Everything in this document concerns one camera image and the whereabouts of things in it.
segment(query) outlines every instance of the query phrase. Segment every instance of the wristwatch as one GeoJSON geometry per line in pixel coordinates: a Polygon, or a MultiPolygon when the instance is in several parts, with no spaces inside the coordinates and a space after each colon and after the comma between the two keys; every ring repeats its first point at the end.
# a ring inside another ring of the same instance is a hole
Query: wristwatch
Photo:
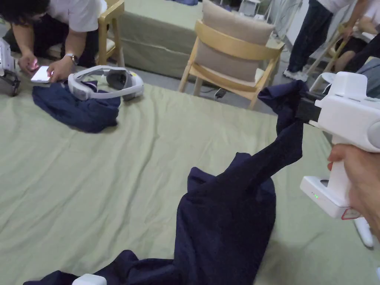
{"type": "Polygon", "coordinates": [[[79,60],[78,60],[78,57],[76,55],[74,55],[74,54],[65,54],[65,56],[71,57],[71,60],[73,61],[73,63],[75,65],[78,65],[79,60]]]}

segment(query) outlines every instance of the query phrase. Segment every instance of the white shirt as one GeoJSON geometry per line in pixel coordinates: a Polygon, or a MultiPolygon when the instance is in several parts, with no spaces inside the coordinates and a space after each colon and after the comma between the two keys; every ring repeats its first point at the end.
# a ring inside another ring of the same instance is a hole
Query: white shirt
{"type": "Polygon", "coordinates": [[[50,0],[48,14],[76,32],[98,28],[99,15],[107,9],[104,0],[50,0]]]}
{"type": "Polygon", "coordinates": [[[352,4],[354,0],[318,0],[318,2],[331,13],[335,14],[340,9],[352,4]]]}
{"type": "Polygon", "coordinates": [[[372,19],[372,23],[375,27],[380,24],[380,1],[373,0],[367,7],[366,12],[364,13],[364,17],[368,17],[372,19]]]}

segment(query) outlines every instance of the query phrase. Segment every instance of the green bed sheet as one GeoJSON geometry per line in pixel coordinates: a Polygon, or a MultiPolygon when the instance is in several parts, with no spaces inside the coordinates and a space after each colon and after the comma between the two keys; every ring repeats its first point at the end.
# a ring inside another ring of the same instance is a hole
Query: green bed sheet
{"type": "MultiPolygon", "coordinates": [[[[125,249],[172,258],[176,209],[191,167],[218,174],[236,152],[275,138],[276,117],[159,87],[122,103],[119,125],[86,134],[34,105],[23,83],[0,95],[0,276],[22,284],[55,270],[77,275],[125,249]]],[[[301,160],[274,175],[277,220],[259,285],[378,284],[378,250],[351,221],[329,218],[299,189],[327,176],[330,145],[304,130],[301,160]]]]}

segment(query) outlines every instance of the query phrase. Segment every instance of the dark trousers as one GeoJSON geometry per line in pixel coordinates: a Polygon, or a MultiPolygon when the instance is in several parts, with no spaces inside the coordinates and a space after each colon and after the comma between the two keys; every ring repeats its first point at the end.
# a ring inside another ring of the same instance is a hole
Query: dark trousers
{"type": "MultiPolygon", "coordinates": [[[[61,58],[65,55],[65,41],[69,33],[69,26],[49,15],[45,15],[40,21],[33,24],[34,29],[34,55],[37,57],[48,57],[47,50],[56,45],[62,44],[61,58]]],[[[14,52],[20,52],[13,31],[9,30],[4,38],[14,52]]],[[[83,67],[95,66],[95,56],[99,51],[98,30],[88,32],[86,46],[82,56],[79,58],[79,65],[83,67]]]]}
{"type": "Polygon", "coordinates": [[[370,56],[380,57],[380,34],[375,36],[361,52],[358,52],[354,58],[349,61],[345,70],[357,72],[370,56]]]}
{"type": "Polygon", "coordinates": [[[290,54],[290,72],[302,71],[308,58],[326,41],[332,18],[333,14],[317,0],[309,0],[309,9],[290,54]]]}

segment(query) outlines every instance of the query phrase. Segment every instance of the human hand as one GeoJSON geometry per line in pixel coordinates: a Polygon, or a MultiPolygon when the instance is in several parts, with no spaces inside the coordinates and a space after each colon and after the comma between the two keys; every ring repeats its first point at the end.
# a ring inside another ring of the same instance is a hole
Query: human hand
{"type": "Polygon", "coordinates": [[[32,51],[24,53],[18,62],[22,71],[30,76],[38,69],[38,60],[32,51]]]}
{"type": "Polygon", "coordinates": [[[349,192],[351,206],[361,213],[380,240],[380,154],[365,152],[355,146],[337,144],[328,158],[331,162],[344,161],[352,183],[349,192]]]}
{"type": "Polygon", "coordinates": [[[57,82],[59,80],[66,80],[73,73],[73,69],[73,60],[65,56],[63,59],[50,64],[47,74],[50,76],[50,82],[57,82]]]}
{"type": "Polygon", "coordinates": [[[346,27],[342,32],[343,40],[348,40],[353,33],[353,27],[346,27]]]}

